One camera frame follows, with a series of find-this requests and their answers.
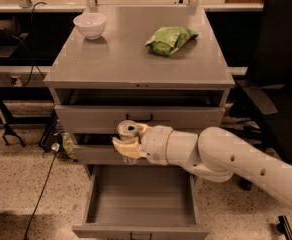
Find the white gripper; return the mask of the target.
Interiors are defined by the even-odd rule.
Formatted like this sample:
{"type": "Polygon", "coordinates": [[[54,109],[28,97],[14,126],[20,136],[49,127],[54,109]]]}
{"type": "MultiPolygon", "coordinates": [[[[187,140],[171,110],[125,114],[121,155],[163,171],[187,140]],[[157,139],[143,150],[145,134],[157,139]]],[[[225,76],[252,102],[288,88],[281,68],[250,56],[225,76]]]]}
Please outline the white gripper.
{"type": "Polygon", "coordinates": [[[173,132],[171,127],[154,126],[149,127],[145,123],[138,123],[138,137],[129,139],[118,139],[114,137],[112,143],[114,148],[122,155],[132,159],[147,158],[153,164],[166,166],[166,149],[168,139],[173,132]]]}

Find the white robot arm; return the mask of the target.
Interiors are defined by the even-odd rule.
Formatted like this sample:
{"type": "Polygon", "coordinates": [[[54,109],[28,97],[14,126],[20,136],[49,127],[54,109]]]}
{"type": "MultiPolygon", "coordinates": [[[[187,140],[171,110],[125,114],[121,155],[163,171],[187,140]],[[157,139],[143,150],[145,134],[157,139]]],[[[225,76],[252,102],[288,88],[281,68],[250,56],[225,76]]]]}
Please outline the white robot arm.
{"type": "Polygon", "coordinates": [[[237,174],[292,210],[292,165],[222,128],[208,127],[195,134],[128,120],[117,131],[112,143],[128,159],[179,166],[212,182],[225,182],[237,174]]]}

